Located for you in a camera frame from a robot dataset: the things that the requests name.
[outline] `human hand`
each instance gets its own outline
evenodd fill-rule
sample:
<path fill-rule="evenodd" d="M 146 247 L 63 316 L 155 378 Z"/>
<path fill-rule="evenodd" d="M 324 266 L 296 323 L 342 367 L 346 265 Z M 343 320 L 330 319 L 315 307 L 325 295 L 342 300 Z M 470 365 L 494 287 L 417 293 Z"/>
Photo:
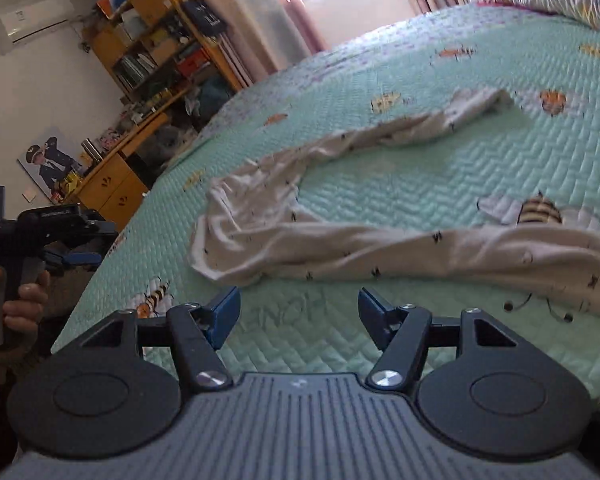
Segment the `human hand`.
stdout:
<path fill-rule="evenodd" d="M 0 384 L 6 380 L 7 366 L 24 357 L 38 334 L 38 323 L 42 318 L 43 305 L 48 301 L 46 289 L 51 281 L 48 272 L 42 272 L 38 283 L 21 285 L 19 300 L 6 301 L 2 306 L 4 324 L 16 332 L 25 334 L 23 342 L 14 349 L 0 351 Z"/>

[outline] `gray handle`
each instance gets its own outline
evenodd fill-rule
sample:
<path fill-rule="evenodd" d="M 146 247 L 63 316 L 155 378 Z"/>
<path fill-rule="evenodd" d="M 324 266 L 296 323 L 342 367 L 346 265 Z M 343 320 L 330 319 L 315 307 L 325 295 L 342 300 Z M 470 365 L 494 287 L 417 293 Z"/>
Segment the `gray handle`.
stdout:
<path fill-rule="evenodd" d="M 20 275 L 20 282 L 17 286 L 24 285 L 25 283 L 35 283 L 40 273 L 45 270 L 45 263 L 39 258 L 24 258 L 22 261 L 22 273 Z M 5 293 L 7 289 L 13 287 L 7 287 L 9 280 L 7 273 L 3 271 L 2 277 L 0 278 L 0 346 L 8 342 L 10 339 L 7 337 L 7 332 L 12 332 L 10 329 L 4 326 L 4 314 L 2 312 L 2 306 L 5 301 Z"/>

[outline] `bed sheet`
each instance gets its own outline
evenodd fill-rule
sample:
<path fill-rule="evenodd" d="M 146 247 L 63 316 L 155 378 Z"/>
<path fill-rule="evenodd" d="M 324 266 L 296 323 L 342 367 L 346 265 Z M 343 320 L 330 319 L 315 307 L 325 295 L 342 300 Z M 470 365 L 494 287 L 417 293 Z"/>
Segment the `bed sheet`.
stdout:
<path fill-rule="evenodd" d="M 487 222 L 476 208 L 481 196 L 524 199 L 541 190 L 558 206 L 585 206 L 600 217 L 600 33 L 526 10 L 453 7 L 367 34 L 229 102 L 204 132 L 206 142 L 155 184 L 54 349 L 154 288 L 174 304 L 205 302 L 218 291 L 186 262 L 210 178 L 247 156 L 438 108 L 457 88 L 478 86 L 508 89 L 516 106 L 425 146 L 370 150 L 311 168 L 299 201 L 330 221 L 435 230 Z M 393 105 L 376 114 L 370 103 L 382 95 Z M 505 312 L 505 302 L 520 304 L 526 294 L 475 283 L 266 279 L 242 291 L 240 320 L 219 354 L 235 375 L 365 374 L 379 352 L 358 320 L 360 286 L 437 316 L 483 308 L 575 373 L 600 408 L 600 318 L 575 312 L 565 322 L 564 306 L 543 298 Z M 431 351 L 427 367 L 453 357 L 451 349 Z M 147 358 L 173 370 L 163 349 Z"/>

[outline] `metal screw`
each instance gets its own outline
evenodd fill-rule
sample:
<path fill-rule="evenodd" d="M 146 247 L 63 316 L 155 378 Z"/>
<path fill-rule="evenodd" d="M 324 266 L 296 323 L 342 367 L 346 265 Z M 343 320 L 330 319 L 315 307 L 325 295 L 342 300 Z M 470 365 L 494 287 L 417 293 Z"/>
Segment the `metal screw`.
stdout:
<path fill-rule="evenodd" d="M 225 384 L 229 378 L 222 372 L 209 370 L 196 375 L 196 382 L 205 388 L 215 389 Z"/>
<path fill-rule="evenodd" d="M 371 382 L 376 386 L 390 388 L 402 382 L 402 376 L 395 370 L 380 370 L 371 376 Z"/>

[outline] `cabinet door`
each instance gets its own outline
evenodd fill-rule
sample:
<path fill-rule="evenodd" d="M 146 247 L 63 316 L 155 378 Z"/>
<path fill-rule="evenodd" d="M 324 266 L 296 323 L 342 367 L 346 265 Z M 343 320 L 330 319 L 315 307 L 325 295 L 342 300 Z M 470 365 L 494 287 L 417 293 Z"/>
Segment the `cabinet door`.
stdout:
<path fill-rule="evenodd" d="M 107 25 L 91 41 L 93 53 L 98 56 L 100 62 L 110 70 L 120 57 L 125 53 L 125 45 L 113 32 L 113 27 Z"/>
<path fill-rule="evenodd" d="M 78 199 L 90 209 L 100 209 L 131 173 L 131 168 L 121 156 L 115 154 L 94 171 L 95 174 L 90 175 L 89 181 L 78 191 Z"/>
<path fill-rule="evenodd" d="M 140 17 L 151 27 L 173 7 L 173 3 L 171 0 L 133 0 L 133 6 Z"/>
<path fill-rule="evenodd" d="M 136 177 L 135 173 L 130 173 L 125 181 L 118 186 L 99 211 L 105 220 L 115 222 L 118 232 L 122 231 L 128 224 L 131 217 L 142 204 L 143 193 L 149 190 Z"/>

